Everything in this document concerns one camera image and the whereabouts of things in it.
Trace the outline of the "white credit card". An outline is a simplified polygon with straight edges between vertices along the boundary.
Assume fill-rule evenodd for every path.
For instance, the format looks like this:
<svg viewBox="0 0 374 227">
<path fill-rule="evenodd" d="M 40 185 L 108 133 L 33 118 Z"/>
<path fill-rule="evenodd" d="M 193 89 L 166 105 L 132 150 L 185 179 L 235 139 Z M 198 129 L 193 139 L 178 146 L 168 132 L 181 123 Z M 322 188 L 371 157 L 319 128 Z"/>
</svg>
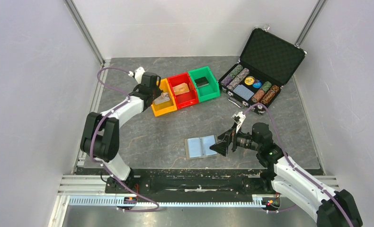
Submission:
<svg viewBox="0 0 374 227">
<path fill-rule="evenodd" d="M 170 96 L 168 92 L 163 92 L 158 98 L 156 98 L 153 102 L 155 105 L 160 105 L 165 102 L 170 101 Z"/>
</svg>

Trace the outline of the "grey card holder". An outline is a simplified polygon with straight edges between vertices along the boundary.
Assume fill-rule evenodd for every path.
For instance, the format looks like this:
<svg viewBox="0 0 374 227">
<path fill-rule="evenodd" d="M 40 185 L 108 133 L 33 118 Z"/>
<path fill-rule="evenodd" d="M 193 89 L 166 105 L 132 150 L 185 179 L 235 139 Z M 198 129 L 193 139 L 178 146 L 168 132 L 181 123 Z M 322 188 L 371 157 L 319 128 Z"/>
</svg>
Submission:
<svg viewBox="0 0 374 227">
<path fill-rule="evenodd" d="M 217 142 L 215 135 L 185 139 L 187 159 L 206 158 L 218 155 L 210 146 Z"/>
</svg>

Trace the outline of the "tan card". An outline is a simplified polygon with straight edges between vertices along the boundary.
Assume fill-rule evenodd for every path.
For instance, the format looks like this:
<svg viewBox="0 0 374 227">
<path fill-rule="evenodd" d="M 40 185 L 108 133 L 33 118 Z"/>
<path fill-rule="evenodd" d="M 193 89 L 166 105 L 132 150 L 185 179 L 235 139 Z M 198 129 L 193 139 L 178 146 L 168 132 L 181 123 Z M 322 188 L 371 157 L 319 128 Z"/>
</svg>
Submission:
<svg viewBox="0 0 374 227">
<path fill-rule="evenodd" d="M 188 93 L 190 91 L 187 83 L 181 83 L 173 87 L 173 92 L 176 96 Z"/>
</svg>

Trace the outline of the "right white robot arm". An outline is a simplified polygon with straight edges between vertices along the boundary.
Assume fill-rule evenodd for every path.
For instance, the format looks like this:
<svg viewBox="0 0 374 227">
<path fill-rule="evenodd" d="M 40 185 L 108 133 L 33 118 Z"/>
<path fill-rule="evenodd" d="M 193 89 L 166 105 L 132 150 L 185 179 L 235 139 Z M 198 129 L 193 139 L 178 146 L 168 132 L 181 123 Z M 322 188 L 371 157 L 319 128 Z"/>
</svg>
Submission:
<svg viewBox="0 0 374 227">
<path fill-rule="evenodd" d="M 260 188 L 287 197 L 305 211 L 319 227 L 361 227 L 363 221 L 353 195 L 345 189 L 337 191 L 309 174 L 273 141 L 265 123 L 255 123 L 250 133 L 241 132 L 234 124 L 218 136 L 210 146 L 223 156 L 238 147 L 254 150 L 266 168 L 260 177 Z"/>
</svg>

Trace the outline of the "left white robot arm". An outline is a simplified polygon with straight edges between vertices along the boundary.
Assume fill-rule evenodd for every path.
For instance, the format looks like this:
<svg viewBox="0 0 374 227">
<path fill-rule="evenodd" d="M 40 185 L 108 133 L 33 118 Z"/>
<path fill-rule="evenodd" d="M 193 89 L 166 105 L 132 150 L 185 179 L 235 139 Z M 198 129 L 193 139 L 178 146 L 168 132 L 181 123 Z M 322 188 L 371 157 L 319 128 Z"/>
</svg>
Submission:
<svg viewBox="0 0 374 227">
<path fill-rule="evenodd" d="M 122 192 L 131 192 L 135 180 L 129 167 L 118 153 L 120 128 L 134 116 L 143 113 L 161 94 L 161 77 L 155 73 L 143 72 L 135 76 L 138 84 L 118 105 L 101 113 L 87 115 L 80 149 L 93 162 L 105 167 Z"/>
</svg>

